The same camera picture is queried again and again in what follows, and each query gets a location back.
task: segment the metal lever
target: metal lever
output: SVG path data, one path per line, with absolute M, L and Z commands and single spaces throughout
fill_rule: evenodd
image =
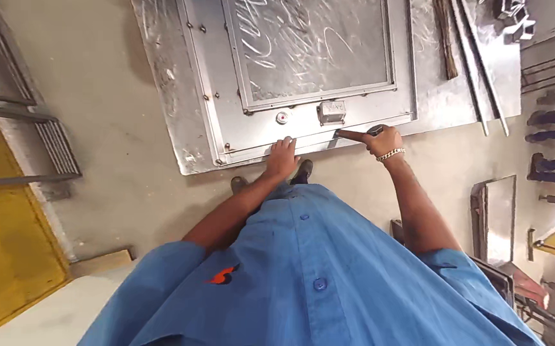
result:
M 354 140 L 354 141 L 357 141 L 357 142 L 360 142 L 360 143 L 364 143 L 363 142 L 363 136 L 364 135 L 368 134 L 368 135 L 372 135 L 372 136 L 376 137 L 377 135 L 380 134 L 380 132 L 382 132 L 382 130 L 384 130 L 384 125 L 382 125 L 382 124 L 372 127 L 371 129 L 367 130 L 367 132 L 337 130 L 337 131 L 335 131 L 335 137 L 347 138 L 347 139 Z

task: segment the shoe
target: shoe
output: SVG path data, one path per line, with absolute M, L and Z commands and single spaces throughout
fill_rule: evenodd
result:
M 534 113 L 532 113 L 532 115 L 530 115 L 530 118 L 527 120 L 527 125 L 528 126 L 538 125 L 538 120 L 540 119 L 540 116 L 545 113 L 546 113 L 545 111 L 535 111 Z
M 231 180 L 232 194 L 241 192 L 249 183 L 243 177 L 234 177 Z
M 295 184 L 297 184 L 297 182 L 300 180 L 304 180 L 306 183 L 307 179 L 311 177 L 313 169 L 314 163 L 312 162 L 312 160 L 303 161 L 299 166 L 299 170 L 297 170 L 297 174 L 295 174 L 295 177 L 290 180 L 290 185 L 292 185 L 292 182 L 295 182 Z
M 540 164 L 542 160 L 544 160 L 544 156 L 542 153 L 535 153 L 534 155 L 532 155 L 532 161 L 530 163 L 530 171 L 527 175 L 528 180 L 540 181 L 540 179 L 538 179 L 538 171 L 536 167 Z
M 527 135 L 526 136 L 526 142 L 528 142 L 528 143 L 539 143 L 539 141 L 534 139 L 534 135 Z

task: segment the floor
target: floor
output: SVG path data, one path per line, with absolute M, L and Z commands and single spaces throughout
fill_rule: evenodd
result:
M 184 177 L 128 0 L 0 0 L 4 19 L 50 111 L 66 125 L 83 178 L 72 197 L 52 202 L 74 255 L 85 259 L 129 245 L 138 256 L 181 238 L 230 194 L 234 176 L 254 179 L 261 164 Z M 407 160 L 467 252 L 472 252 L 472 186 L 517 174 L 515 261 L 526 261 L 541 186 L 525 179 L 534 148 L 526 116 L 497 121 L 484 137 L 478 124 L 404 138 Z M 389 175 L 362 145 L 306 155 L 313 183 L 333 190 L 388 230 L 399 210 Z M 537 252 L 536 256 L 545 255 Z

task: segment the left hand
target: left hand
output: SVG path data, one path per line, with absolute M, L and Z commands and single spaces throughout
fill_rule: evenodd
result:
M 269 154 L 267 159 L 267 168 L 263 174 L 278 181 L 289 177 L 295 168 L 297 168 L 297 162 L 301 159 L 299 156 L 295 157 L 296 144 L 296 138 L 286 137 L 272 145 L 271 154 Z

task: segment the chain bracelet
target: chain bracelet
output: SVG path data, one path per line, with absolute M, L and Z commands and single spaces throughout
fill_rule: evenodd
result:
M 403 148 L 393 149 L 393 150 L 389 151 L 388 153 L 382 155 L 381 157 L 376 158 L 376 161 L 382 162 L 382 161 L 384 161 L 384 160 L 390 158 L 391 156 L 393 156 L 393 155 L 395 155 L 395 154 L 397 154 L 397 153 L 405 153 L 405 149 L 403 149 Z

